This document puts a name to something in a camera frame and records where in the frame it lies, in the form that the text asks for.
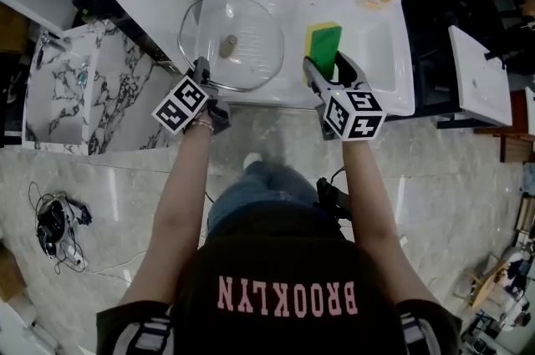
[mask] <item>sponge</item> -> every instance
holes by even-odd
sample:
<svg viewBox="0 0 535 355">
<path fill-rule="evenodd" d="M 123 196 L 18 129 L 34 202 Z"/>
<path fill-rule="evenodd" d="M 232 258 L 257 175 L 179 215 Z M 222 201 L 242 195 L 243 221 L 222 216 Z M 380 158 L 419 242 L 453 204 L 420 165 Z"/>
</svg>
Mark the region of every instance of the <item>sponge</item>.
<svg viewBox="0 0 535 355">
<path fill-rule="evenodd" d="M 304 53 L 316 64 L 326 80 L 334 76 L 334 59 L 338 52 L 342 28 L 337 23 L 321 23 L 307 27 Z"/>
</svg>

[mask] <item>bracelet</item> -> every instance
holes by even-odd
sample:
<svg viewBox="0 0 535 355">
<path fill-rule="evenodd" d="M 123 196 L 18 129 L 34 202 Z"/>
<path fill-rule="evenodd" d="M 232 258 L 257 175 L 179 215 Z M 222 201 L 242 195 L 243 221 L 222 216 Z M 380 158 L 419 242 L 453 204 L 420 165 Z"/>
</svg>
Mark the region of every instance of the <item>bracelet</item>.
<svg viewBox="0 0 535 355">
<path fill-rule="evenodd" d="M 212 133 L 214 133 L 214 127 L 210 122 L 203 119 L 195 119 L 190 123 L 191 126 L 197 125 L 197 126 L 204 126 L 205 128 L 208 128 Z"/>
</svg>

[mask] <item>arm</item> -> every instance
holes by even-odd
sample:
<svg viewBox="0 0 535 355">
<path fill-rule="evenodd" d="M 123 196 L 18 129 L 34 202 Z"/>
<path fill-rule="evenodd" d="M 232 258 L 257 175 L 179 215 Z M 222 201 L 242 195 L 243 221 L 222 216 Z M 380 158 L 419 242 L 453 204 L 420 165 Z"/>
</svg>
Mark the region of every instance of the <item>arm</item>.
<svg viewBox="0 0 535 355">
<path fill-rule="evenodd" d="M 374 260 L 392 301 L 436 302 L 401 249 L 394 213 L 368 143 L 345 142 L 344 165 L 355 243 Z"/>
<path fill-rule="evenodd" d="M 210 120 L 207 114 L 202 118 Z M 175 300 L 178 277 L 199 244 L 210 144 L 211 131 L 204 126 L 184 135 L 156 208 L 149 248 L 120 305 Z"/>
</svg>

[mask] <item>sink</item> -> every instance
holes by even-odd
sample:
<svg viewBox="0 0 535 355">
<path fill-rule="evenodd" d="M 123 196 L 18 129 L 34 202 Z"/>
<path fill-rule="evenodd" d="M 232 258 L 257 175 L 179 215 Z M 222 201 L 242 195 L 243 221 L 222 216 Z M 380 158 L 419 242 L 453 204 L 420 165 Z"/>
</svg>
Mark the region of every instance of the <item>sink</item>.
<svg viewBox="0 0 535 355">
<path fill-rule="evenodd" d="M 77 155 L 165 147 L 151 113 L 172 77 L 112 22 L 64 32 L 66 51 L 39 40 L 23 115 L 23 147 Z"/>
<path fill-rule="evenodd" d="M 283 30 L 283 67 L 273 80 L 253 92 L 222 90 L 227 101 L 314 109 L 320 99 L 303 83 L 306 29 L 334 21 L 342 27 L 339 50 L 364 70 L 381 107 L 389 114 L 414 113 L 412 62 L 401 0 L 380 12 L 358 8 L 350 0 L 254 1 L 262 4 Z"/>
</svg>

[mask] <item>black t-shirt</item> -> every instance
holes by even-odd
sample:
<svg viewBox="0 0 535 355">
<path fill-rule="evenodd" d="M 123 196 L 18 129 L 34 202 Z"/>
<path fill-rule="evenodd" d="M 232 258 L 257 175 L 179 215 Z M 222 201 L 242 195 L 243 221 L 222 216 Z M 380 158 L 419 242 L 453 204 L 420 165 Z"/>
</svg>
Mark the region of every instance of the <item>black t-shirt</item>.
<svg viewBox="0 0 535 355">
<path fill-rule="evenodd" d="M 137 302 L 100 312 L 98 354 L 136 345 L 166 346 L 164 354 L 457 353 L 460 320 L 431 302 L 395 305 L 367 253 L 327 216 L 270 202 L 237 217 L 191 258 L 174 306 Z"/>
</svg>

